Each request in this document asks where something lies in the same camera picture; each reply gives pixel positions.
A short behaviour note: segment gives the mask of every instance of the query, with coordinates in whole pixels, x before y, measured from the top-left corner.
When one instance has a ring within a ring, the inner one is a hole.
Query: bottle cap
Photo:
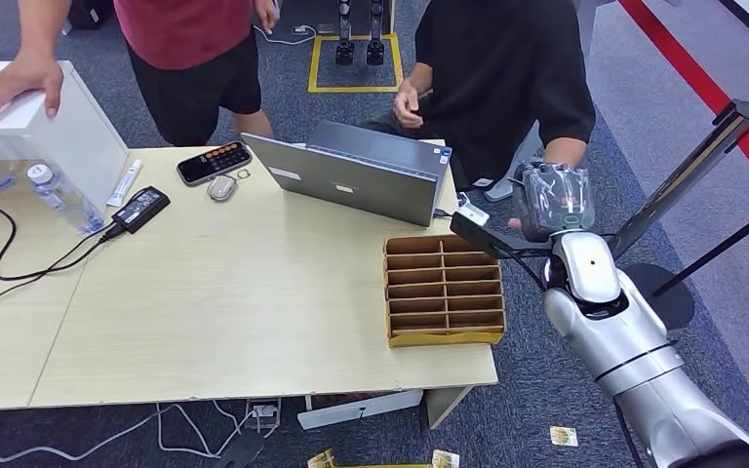
[[[47,183],[53,178],[53,171],[44,164],[37,164],[27,170],[27,176],[35,183]]]

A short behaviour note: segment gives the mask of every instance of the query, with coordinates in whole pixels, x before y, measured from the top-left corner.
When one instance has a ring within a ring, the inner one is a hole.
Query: metal pole
[[[691,266],[689,266],[688,268],[685,268],[679,274],[671,278],[670,281],[661,285],[659,289],[653,293],[653,296],[659,296],[664,293],[667,293],[668,291],[670,291],[671,288],[685,281],[688,276],[698,271],[699,268],[708,264],[711,260],[721,255],[724,251],[736,245],[737,242],[748,237],[748,235],[749,235],[749,223],[745,224],[744,226],[742,226],[741,229],[731,234],[730,237],[724,240],[720,245],[711,249],[710,252],[701,256],[699,260],[695,261]]]
[[[736,146],[749,131],[749,102],[732,100],[714,119],[714,130],[703,140],[645,204],[610,240],[613,258],[619,258],[667,213]]]

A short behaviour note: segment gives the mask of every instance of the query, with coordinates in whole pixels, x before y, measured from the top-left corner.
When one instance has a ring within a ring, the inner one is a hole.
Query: red shirt
[[[166,70],[214,59],[248,37],[251,0],[114,0],[138,56]]]

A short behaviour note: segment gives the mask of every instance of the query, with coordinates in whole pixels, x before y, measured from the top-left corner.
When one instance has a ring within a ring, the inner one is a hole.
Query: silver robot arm
[[[615,399],[654,466],[749,467],[749,434],[685,374],[667,329],[602,238],[558,234],[546,271],[554,285],[547,316]]]
[[[661,319],[615,267],[608,244],[584,230],[594,218],[587,173],[528,163],[515,179],[513,202],[528,242],[487,228],[490,217],[465,197],[452,231],[498,258],[549,257],[547,316],[613,398],[653,466],[749,468],[749,434],[685,374]]]

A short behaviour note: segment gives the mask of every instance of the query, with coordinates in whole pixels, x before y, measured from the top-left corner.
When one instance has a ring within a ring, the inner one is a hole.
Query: white tube
[[[122,180],[119,180],[119,185],[116,187],[116,190],[113,190],[113,194],[110,195],[110,200],[107,201],[107,206],[117,208],[122,206],[122,202],[125,200],[125,195],[128,194],[131,185],[134,184],[134,180],[136,180],[140,169],[141,160],[137,159],[131,165],[131,168],[125,171]]]

